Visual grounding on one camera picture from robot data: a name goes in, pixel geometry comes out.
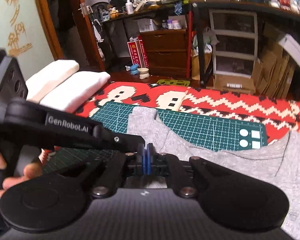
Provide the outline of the person left hand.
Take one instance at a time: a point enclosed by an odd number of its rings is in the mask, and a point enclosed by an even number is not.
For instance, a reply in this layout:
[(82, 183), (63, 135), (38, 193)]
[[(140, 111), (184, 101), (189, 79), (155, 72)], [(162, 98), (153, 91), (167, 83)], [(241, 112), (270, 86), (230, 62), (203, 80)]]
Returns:
[(17, 166), (11, 167), (6, 163), (6, 160), (0, 152), (0, 170), (7, 170), (6, 173), (10, 175), (9, 177), (6, 177), (2, 182), (0, 188), (0, 198), (11, 187), (41, 176), (43, 174), (42, 162), (39, 158), (36, 158), (36, 160), (33, 160), (30, 163), (27, 163), (27, 165), (23, 168), (23, 172), (15, 171), (15, 168), (17, 168)]

